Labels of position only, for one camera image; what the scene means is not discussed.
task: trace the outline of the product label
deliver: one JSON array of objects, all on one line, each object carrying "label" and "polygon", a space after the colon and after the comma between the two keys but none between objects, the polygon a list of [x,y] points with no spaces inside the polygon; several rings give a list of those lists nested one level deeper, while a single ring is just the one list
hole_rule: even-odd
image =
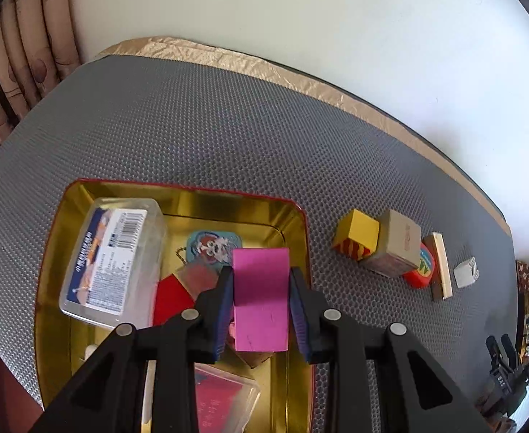
[{"label": "product label", "polygon": [[232,265],[232,251],[242,247],[242,240],[233,232],[196,231],[186,243],[186,261],[196,259],[220,271],[223,266]]},{"label": "product label", "polygon": [[424,277],[430,277],[433,272],[433,255],[424,245],[421,246],[421,262],[417,271]]},{"label": "product label", "polygon": [[136,208],[96,209],[76,258],[69,301],[122,314],[146,214]]}]

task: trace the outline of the white wall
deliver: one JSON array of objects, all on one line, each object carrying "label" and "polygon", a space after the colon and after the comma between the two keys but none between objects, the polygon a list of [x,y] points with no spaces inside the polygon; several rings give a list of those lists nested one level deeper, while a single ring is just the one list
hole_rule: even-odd
[{"label": "white wall", "polygon": [[529,16],[517,0],[71,4],[83,60],[124,39],[177,36],[294,67],[375,104],[483,188],[529,261]]}]

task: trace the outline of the clear plastic box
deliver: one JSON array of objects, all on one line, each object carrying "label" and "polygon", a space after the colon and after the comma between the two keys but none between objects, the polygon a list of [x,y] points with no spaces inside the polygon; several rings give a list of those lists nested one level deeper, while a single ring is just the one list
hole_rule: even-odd
[{"label": "clear plastic box", "polygon": [[165,224],[151,198],[98,198],[76,241],[60,291],[65,314],[104,328],[152,323]]},{"label": "clear plastic box", "polygon": [[[142,406],[143,425],[150,425],[155,374],[156,362],[150,361]],[[198,363],[194,364],[194,381],[199,433],[242,433],[260,397],[256,381]]]}]

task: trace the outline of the gray mat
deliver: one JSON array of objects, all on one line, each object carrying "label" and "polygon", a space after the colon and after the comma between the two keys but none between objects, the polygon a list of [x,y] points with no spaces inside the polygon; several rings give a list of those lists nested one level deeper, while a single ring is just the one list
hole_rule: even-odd
[{"label": "gray mat", "polygon": [[[0,149],[0,355],[38,401],[36,279],[61,194],[81,177],[295,200],[308,215],[313,283],[329,302],[366,324],[405,323],[471,399],[489,371],[485,338],[515,336],[512,240],[428,160],[352,115],[272,83],[110,56],[62,82]],[[337,220],[353,207],[373,216],[391,207],[423,234],[442,232],[451,269],[474,255],[479,280],[462,290],[453,283],[453,298],[432,302],[428,290],[336,254],[329,245]],[[315,431],[325,369],[316,382]]]}]

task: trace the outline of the white small cube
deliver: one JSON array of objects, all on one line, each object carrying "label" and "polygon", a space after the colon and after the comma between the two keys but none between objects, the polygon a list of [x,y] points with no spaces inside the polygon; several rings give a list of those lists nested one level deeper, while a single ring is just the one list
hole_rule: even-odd
[{"label": "white small cube", "polygon": [[455,270],[453,270],[455,280],[457,281],[457,288],[464,288],[465,286],[472,285],[479,278],[479,269],[477,268],[477,262],[472,257],[465,262],[461,262]]}]

